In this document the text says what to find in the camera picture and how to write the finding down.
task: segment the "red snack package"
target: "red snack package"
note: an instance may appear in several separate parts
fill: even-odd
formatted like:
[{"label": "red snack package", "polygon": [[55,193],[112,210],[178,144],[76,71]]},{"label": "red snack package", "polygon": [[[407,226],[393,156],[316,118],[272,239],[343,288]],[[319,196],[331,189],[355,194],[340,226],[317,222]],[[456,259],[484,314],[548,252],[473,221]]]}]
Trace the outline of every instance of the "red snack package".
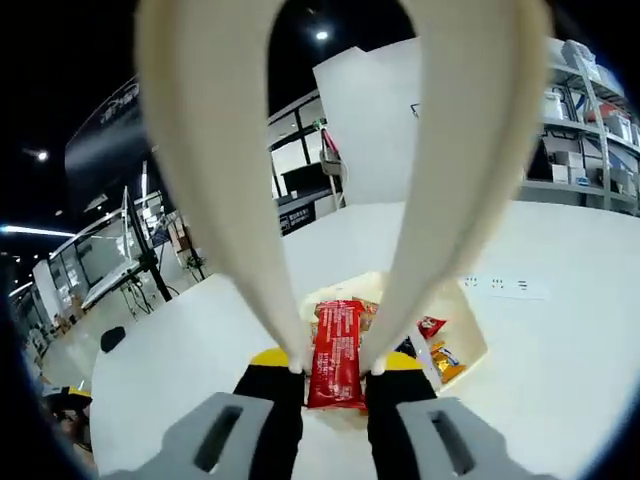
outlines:
[{"label": "red snack package", "polygon": [[446,320],[439,320],[433,317],[422,317],[418,322],[418,330],[420,330],[424,339],[428,340],[438,333],[445,323],[447,323]]},{"label": "red snack package", "polygon": [[351,300],[318,305],[307,407],[364,408],[357,348],[362,309],[360,302]]}]

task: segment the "floor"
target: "floor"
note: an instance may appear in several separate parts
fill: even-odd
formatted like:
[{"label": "floor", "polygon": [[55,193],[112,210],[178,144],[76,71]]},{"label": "floor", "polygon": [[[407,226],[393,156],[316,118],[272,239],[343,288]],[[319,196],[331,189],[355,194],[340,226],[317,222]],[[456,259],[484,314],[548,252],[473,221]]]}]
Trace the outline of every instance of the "floor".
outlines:
[{"label": "floor", "polygon": [[[163,277],[167,285],[179,293],[197,283],[189,271],[177,272],[172,275],[173,278],[167,278],[163,272]],[[143,274],[141,280],[149,304],[154,309],[162,306],[164,300],[150,276]],[[130,306],[120,290],[111,292],[89,310],[69,332],[51,343],[43,359],[42,373],[52,384],[75,386],[91,392],[93,366],[100,350],[102,334],[117,326],[123,326],[125,329],[131,327],[147,315],[135,306],[130,293],[127,293],[127,299]]]}]

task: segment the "wall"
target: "wall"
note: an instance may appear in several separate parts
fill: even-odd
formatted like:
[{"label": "wall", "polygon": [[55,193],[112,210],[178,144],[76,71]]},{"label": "wall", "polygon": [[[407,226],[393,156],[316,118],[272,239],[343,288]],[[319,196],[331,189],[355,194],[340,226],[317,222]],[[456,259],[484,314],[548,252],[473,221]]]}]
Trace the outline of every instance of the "wall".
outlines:
[{"label": "wall", "polygon": [[417,39],[363,52],[349,49],[313,69],[329,124],[348,168],[350,204],[405,200],[420,102]]},{"label": "wall", "polygon": [[58,291],[53,283],[49,264],[46,260],[40,260],[36,266],[33,267],[33,279],[40,293],[44,308],[47,310],[47,316],[53,323],[54,315],[56,313],[61,314],[63,309],[60,298],[58,297]]}]

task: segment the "gray gripper base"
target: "gray gripper base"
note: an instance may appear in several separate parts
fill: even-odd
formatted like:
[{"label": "gray gripper base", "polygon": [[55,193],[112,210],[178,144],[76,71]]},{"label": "gray gripper base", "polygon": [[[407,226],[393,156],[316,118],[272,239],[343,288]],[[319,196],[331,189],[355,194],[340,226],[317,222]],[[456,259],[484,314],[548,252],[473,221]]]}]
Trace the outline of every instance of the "gray gripper base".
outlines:
[{"label": "gray gripper base", "polygon": [[502,434],[456,398],[398,405],[420,480],[552,479],[533,475],[507,455]]},{"label": "gray gripper base", "polygon": [[147,463],[102,478],[246,480],[272,407],[270,400],[216,393],[169,427],[162,449]]}]

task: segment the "ceiling light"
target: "ceiling light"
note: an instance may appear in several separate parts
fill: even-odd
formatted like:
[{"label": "ceiling light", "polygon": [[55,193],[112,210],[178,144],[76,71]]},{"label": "ceiling light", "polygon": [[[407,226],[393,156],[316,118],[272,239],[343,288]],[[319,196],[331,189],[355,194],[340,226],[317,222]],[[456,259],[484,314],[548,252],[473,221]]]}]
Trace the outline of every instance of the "ceiling light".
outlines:
[{"label": "ceiling light", "polygon": [[52,237],[75,237],[73,233],[58,232],[56,230],[44,230],[41,228],[19,227],[16,225],[3,225],[0,227],[2,233],[28,233],[31,235],[50,235]]},{"label": "ceiling light", "polygon": [[13,297],[16,293],[21,292],[22,290],[24,290],[25,288],[29,288],[31,285],[33,285],[33,282],[29,282],[29,283],[25,283],[23,286],[16,288],[13,292],[11,292],[9,294],[10,297]]}]

